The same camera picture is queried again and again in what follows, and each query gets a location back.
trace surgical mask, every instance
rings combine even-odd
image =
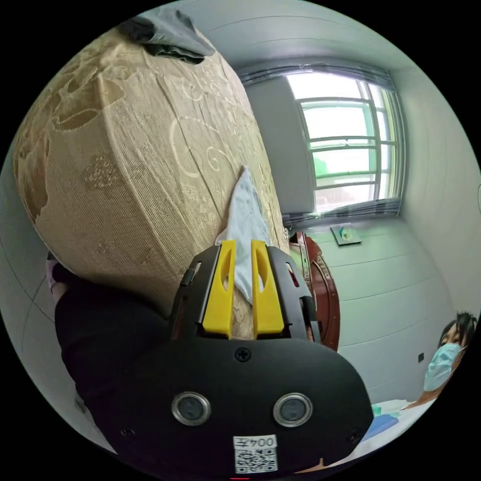
[[[447,343],[435,352],[424,376],[424,391],[434,391],[448,380],[460,350],[459,344]]]

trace beige patterned fabric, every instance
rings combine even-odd
[[[52,253],[163,314],[192,258],[225,228],[243,165],[271,242],[289,253],[259,128],[232,68],[217,52],[200,65],[152,57],[116,30],[52,79],[14,143],[21,198]],[[252,336],[238,291],[233,333]]]

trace curtain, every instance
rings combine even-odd
[[[300,73],[326,73],[342,75],[354,80],[368,82],[385,90],[395,92],[387,70],[371,65],[331,58],[299,58],[264,62],[239,69],[237,74],[245,87],[265,80]]]
[[[401,199],[378,199],[369,202],[339,207],[327,212],[320,213],[300,213],[285,214],[282,216],[284,227],[288,230],[299,227],[307,227],[316,224],[338,223],[343,221],[353,222],[356,220],[372,217],[393,217],[399,215],[401,211]]]

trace small wall plaque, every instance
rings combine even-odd
[[[362,242],[356,229],[352,227],[350,222],[331,226],[331,231],[336,238],[338,245],[346,246],[348,244],[360,244]]]

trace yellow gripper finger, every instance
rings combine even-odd
[[[281,334],[284,321],[266,243],[251,241],[251,254],[254,337]],[[264,286],[262,290],[259,276]]]
[[[221,334],[229,339],[232,337],[234,268],[235,241],[224,240],[220,247],[202,327],[209,334]],[[224,287],[226,277],[227,289]]]

